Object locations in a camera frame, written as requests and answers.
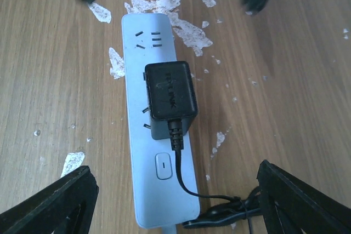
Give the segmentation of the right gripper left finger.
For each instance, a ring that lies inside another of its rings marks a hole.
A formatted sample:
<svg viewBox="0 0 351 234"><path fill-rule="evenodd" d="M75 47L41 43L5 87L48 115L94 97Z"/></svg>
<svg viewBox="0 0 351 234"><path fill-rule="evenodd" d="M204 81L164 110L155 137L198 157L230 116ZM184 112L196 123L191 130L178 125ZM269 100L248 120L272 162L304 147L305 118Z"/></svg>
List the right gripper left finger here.
<svg viewBox="0 0 351 234"><path fill-rule="evenodd" d="M1 233L88 233L99 193L83 165L1 214Z"/></svg>

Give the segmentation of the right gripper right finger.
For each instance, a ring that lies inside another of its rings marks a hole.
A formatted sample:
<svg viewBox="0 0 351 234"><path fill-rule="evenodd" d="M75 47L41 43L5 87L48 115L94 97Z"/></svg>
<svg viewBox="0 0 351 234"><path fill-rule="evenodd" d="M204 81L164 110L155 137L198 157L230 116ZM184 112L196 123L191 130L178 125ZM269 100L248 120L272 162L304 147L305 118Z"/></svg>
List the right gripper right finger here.
<svg viewBox="0 0 351 234"><path fill-rule="evenodd" d="M259 204L267 233L350 233L350 208L264 160Z"/></svg>

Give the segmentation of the light blue power strip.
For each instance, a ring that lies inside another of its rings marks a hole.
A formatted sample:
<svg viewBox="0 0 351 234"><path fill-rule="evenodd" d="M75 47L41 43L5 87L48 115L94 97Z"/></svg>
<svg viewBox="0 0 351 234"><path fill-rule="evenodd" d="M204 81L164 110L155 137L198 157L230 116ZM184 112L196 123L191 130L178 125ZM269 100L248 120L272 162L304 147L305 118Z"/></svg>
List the light blue power strip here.
<svg viewBox="0 0 351 234"><path fill-rule="evenodd" d="M171 22L165 14L130 13L121 24L135 218L144 229L176 233L178 224L200 213L190 138L183 137L182 188L167 122L152 120L144 79L146 65L177 59Z"/></svg>

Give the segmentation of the black power adapter plug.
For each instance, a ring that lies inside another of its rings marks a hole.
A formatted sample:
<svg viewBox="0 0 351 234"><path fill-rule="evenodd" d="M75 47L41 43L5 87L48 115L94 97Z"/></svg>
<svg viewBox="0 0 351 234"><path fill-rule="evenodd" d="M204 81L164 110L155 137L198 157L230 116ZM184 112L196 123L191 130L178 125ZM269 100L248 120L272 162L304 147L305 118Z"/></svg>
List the black power adapter plug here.
<svg viewBox="0 0 351 234"><path fill-rule="evenodd" d="M168 139L170 121L180 121L185 135L198 114L189 64L186 61L148 64L144 76L152 138Z"/></svg>

